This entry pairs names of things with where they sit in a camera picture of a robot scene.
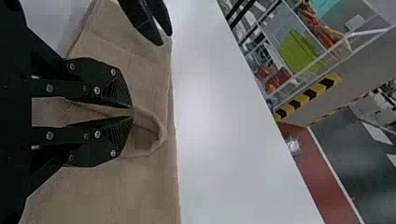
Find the green container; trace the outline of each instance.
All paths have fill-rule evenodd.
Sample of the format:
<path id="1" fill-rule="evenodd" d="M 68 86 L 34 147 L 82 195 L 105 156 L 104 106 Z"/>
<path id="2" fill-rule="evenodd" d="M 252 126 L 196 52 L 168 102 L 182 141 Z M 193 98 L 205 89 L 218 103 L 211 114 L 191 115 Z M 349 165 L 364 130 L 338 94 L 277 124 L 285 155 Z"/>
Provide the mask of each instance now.
<path id="1" fill-rule="evenodd" d="M 290 30 L 283 43 L 278 48 L 280 55 L 294 74 L 303 70 L 307 65 L 314 61 L 318 56 L 314 47 L 308 42 L 305 36 L 300 35 L 295 30 Z M 311 73 L 316 73 L 326 67 L 322 60 L 312 65 L 303 77 L 309 77 Z"/>

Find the metal shelving unit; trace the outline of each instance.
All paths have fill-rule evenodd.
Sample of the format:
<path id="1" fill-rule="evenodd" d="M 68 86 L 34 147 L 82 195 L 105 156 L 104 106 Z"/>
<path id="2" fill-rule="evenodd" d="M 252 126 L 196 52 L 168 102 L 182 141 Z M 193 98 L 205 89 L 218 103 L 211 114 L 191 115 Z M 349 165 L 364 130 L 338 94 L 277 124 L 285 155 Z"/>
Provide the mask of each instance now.
<path id="1" fill-rule="evenodd" d="M 275 0 L 247 33 L 238 40 L 238 44 L 243 46 L 244 41 L 248 39 L 256 28 L 260 29 L 264 35 L 264 39 L 245 54 L 253 75 L 255 75 L 258 67 L 264 64 L 268 65 L 268 62 L 271 61 L 269 68 L 281 66 L 288 71 L 290 78 L 275 90 L 268 91 L 265 88 L 266 82 L 271 77 L 259 79 L 261 83 L 260 89 L 262 92 L 264 91 L 263 96 L 265 99 L 274 101 L 275 109 L 280 108 L 293 96 L 329 74 L 339 64 L 353 57 L 353 55 L 366 48 L 394 27 L 381 17 L 373 6 L 368 5 L 372 11 L 371 15 L 366 18 L 365 23 L 350 30 L 344 35 L 343 39 L 327 49 L 295 13 L 293 7 L 295 5 L 285 0 Z M 304 64 L 302 69 L 290 66 L 290 63 L 285 59 L 285 53 L 282 55 L 282 52 L 280 52 L 281 48 L 285 48 L 284 43 L 290 37 L 290 32 L 300 35 L 301 39 L 306 41 L 307 48 L 312 50 L 310 56 L 315 55 L 315 57 L 312 56 L 313 58 L 308 64 Z M 350 44 L 352 51 L 346 48 L 346 43 Z M 258 57 L 260 54 L 266 55 L 268 59 L 263 60 Z"/>

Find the white line on floor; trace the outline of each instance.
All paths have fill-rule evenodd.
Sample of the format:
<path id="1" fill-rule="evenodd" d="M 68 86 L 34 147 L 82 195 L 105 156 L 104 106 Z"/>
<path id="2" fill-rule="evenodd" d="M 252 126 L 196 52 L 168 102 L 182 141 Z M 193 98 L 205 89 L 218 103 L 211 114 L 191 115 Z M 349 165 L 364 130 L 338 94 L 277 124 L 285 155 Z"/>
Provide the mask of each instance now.
<path id="1" fill-rule="evenodd" d="M 396 168 L 396 155 L 387 154 L 388 159 L 392 162 L 393 166 Z"/>
<path id="2" fill-rule="evenodd" d="M 393 143 L 389 140 L 387 135 L 384 134 L 384 132 L 381 129 L 376 128 L 375 126 L 368 124 L 366 122 L 362 122 L 362 124 L 364 128 L 366 128 L 367 132 L 369 132 L 369 134 L 374 138 L 375 141 L 393 146 Z"/>
<path id="3" fill-rule="evenodd" d="M 334 171 L 334 169 L 332 168 L 332 164 L 330 163 L 330 161 L 327 159 L 326 155 L 323 152 L 323 148 L 321 147 L 318 139 L 315 137 L 314 133 L 312 132 L 311 128 L 308 127 L 307 130 L 309 131 L 309 133 L 311 134 L 312 138 L 315 141 L 315 144 L 318 147 L 318 150 L 320 152 L 320 154 L 323 157 L 323 160 L 326 161 L 327 166 L 329 167 L 330 171 L 332 172 L 332 175 L 335 178 L 335 181 L 337 181 L 338 186 L 340 187 L 341 191 L 343 191 L 344 195 L 346 196 L 347 201 L 349 202 L 350 206 L 352 207 L 352 210 L 355 212 L 356 217 L 358 218 L 359 222 L 361 224 L 364 224 L 363 218 L 361 218 L 361 214 L 359 214 L 358 209 L 356 208 L 355 204 L 352 202 L 352 199 L 349 197 L 349 194 L 347 193 L 347 190 L 344 188 L 343 183 L 341 182 L 340 178 L 338 177 L 337 173 Z"/>

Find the screw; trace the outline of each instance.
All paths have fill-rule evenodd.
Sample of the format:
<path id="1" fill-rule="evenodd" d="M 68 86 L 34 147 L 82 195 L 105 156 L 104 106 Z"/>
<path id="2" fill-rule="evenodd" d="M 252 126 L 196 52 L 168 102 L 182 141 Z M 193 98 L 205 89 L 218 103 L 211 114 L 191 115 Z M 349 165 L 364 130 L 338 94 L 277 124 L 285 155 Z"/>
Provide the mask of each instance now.
<path id="1" fill-rule="evenodd" d="M 95 138 L 100 138 L 100 132 L 99 131 L 95 132 Z"/>
<path id="2" fill-rule="evenodd" d="M 73 63 L 69 64 L 70 70 L 74 71 L 76 69 L 76 66 Z"/>
<path id="3" fill-rule="evenodd" d="M 99 87 L 93 88 L 93 92 L 95 92 L 96 95 L 99 95 L 100 94 L 100 88 Z"/>
<path id="4" fill-rule="evenodd" d="M 53 92 L 53 86 L 48 84 L 47 87 L 46 87 L 46 91 L 49 92 L 49 93 Z"/>
<path id="5" fill-rule="evenodd" d="M 74 155 L 69 155 L 69 161 L 74 161 L 75 156 Z"/>
<path id="6" fill-rule="evenodd" d="M 41 146 L 31 146 L 30 147 L 30 149 L 33 151 L 33 150 L 38 150 L 38 149 L 40 149 L 41 148 Z"/>
<path id="7" fill-rule="evenodd" d="M 116 156 L 116 150 L 111 150 L 111 152 L 110 152 L 110 156 L 111 157 L 115 157 Z"/>
<path id="8" fill-rule="evenodd" d="M 53 136 L 54 136 L 53 132 L 47 132 L 47 134 L 46 134 L 46 138 L 47 138 L 48 140 L 52 140 L 52 139 L 53 139 Z"/>

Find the black pole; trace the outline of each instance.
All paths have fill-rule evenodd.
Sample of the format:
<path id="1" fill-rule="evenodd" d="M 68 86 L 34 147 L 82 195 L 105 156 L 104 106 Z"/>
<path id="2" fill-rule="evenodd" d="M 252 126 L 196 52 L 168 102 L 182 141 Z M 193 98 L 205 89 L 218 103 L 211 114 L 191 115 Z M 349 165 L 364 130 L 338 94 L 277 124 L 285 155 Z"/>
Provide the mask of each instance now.
<path id="1" fill-rule="evenodd" d="M 225 19 L 228 21 L 231 16 L 238 10 L 238 8 L 242 5 L 242 3 L 245 2 L 245 0 L 238 0 L 235 5 L 233 5 L 233 8 L 231 8 L 231 11 L 225 16 Z"/>
<path id="2" fill-rule="evenodd" d="M 231 29 L 233 29 L 235 27 L 235 25 L 240 22 L 242 20 L 242 18 L 245 16 L 245 14 L 248 12 L 248 10 L 253 6 L 253 4 L 256 2 L 257 0 L 250 0 L 247 5 L 244 7 L 244 9 L 242 9 L 241 13 L 239 13 L 239 15 L 235 18 L 235 20 L 233 20 L 233 22 L 231 23 L 230 27 Z"/>

